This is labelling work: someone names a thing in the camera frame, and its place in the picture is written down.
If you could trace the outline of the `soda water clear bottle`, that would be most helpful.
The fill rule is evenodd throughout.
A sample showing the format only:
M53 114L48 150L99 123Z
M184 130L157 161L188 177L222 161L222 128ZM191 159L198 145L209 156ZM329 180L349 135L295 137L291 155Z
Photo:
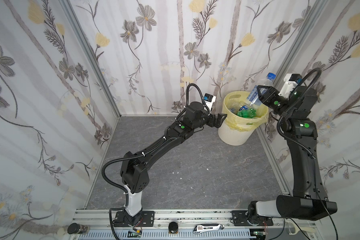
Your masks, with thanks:
M268 73L265 79L258 80L257 84L254 86L246 99L246 105L250 108L258 109L259 106L262 105L260 94L264 94L267 91L267 88L262 87L258 90L258 86L272 86L275 79L275 74Z

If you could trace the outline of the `blue label bottle blue cap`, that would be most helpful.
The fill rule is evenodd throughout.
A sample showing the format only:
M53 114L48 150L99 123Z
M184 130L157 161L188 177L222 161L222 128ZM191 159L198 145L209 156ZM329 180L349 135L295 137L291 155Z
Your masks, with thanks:
M248 110L248 109L249 109L249 107L247 105L244 105L239 109L239 111Z

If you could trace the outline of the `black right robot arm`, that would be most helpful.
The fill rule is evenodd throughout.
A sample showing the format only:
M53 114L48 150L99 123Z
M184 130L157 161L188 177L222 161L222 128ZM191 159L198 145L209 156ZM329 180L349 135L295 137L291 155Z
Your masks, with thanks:
M278 133L287 141L293 165L294 186L290 196L279 195L273 201L252 201L247 221L258 224L265 218L292 218L317 221L338 211L324 188L318 163L316 124L309 119L318 100L314 89L299 86L289 99L271 86L258 86L259 100L280 118Z

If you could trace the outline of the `green bottle yellow cap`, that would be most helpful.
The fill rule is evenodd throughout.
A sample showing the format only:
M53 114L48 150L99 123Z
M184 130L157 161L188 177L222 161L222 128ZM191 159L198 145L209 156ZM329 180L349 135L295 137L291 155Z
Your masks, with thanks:
M234 115L237 115L238 111L240 110L241 106L237 103L230 104L228 106L228 110L233 113Z
M237 113L238 117L252 119L257 116L256 109L240 109Z

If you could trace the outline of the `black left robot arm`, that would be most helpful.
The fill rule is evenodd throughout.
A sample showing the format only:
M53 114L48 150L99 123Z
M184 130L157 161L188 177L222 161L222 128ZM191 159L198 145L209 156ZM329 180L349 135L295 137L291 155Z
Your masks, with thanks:
M111 226L123 223L136 226L143 220L142 192L148 186L150 179L148 171L166 153L188 140L196 129L203 129L205 125L211 128L220 128L227 114L212 115L205 110L205 105L192 102L185 107L175 121L165 129L164 135L147 148L132 154L128 152L123 158L114 159L105 163L101 174L110 185L124 191L125 204L122 208L111 209L121 211L123 219L111 220ZM120 176L122 185L113 182L106 175L106 169L112 164L121 162Z

